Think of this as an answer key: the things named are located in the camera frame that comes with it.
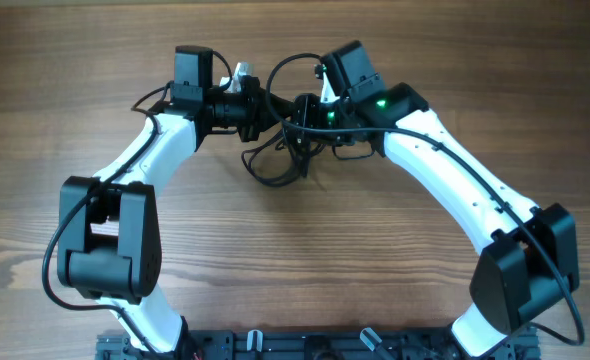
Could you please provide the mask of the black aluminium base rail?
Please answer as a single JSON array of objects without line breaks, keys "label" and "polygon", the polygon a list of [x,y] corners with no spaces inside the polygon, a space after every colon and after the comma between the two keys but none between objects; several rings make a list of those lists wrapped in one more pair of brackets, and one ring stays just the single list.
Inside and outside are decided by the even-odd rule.
[{"label": "black aluminium base rail", "polygon": [[[377,331],[380,340],[360,339],[357,332],[289,332],[258,330],[248,333],[232,331],[193,331],[198,359],[476,359],[460,349],[446,328],[416,328],[405,331]],[[379,341],[371,350],[367,341]],[[539,360],[539,339],[535,329],[528,329],[499,345],[490,355],[477,359]],[[131,345],[127,333],[97,337],[94,359],[152,359]]]}]

